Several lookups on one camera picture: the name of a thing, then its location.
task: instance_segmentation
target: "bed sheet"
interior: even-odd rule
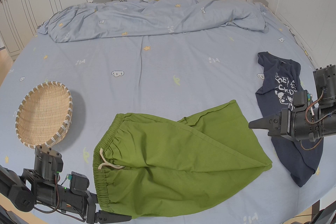
[[[71,171],[85,174],[94,193],[92,153],[117,113],[179,120],[235,99],[248,121],[258,119],[262,115],[255,92],[263,83],[259,75],[263,68],[257,63],[261,51],[299,62],[302,86],[316,96],[309,59],[286,26],[267,8],[263,13],[267,33],[227,25],[190,33],[66,43],[37,34],[0,87],[1,165],[18,174],[23,168],[33,168],[34,150],[19,142],[15,114],[27,92],[44,81],[65,84],[73,96],[72,125],[65,139],[53,147],[64,161],[61,180]],[[279,224],[335,186],[336,136],[328,137],[324,144],[319,174],[299,188],[278,160],[267,131],[254,133],[273,167],[246,188],[200,213],[137,218],[130,223]],[[48,223],[77,223],[57,213],[32,212]]]

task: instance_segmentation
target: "wicker basket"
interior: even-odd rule
[[[62,83],[49,81],[33,88],[16,113],[15,130],[23,145],[48,147],[60,142],[69,130],[72,96]]]

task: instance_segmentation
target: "white drawstring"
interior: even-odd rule
[[[114,169],[117,169],[117,170],[124,168],[124,166],[114,165],[112,163],[107,162],[106,159],[103,156],[103,149],[102,148],[100,149],[99,154],[100,154],[101,158],[103,159],[104,163],[102,163],[98,166],[98,170],[101,170],[103,166],[111,166],[111,167],[113,167]]]

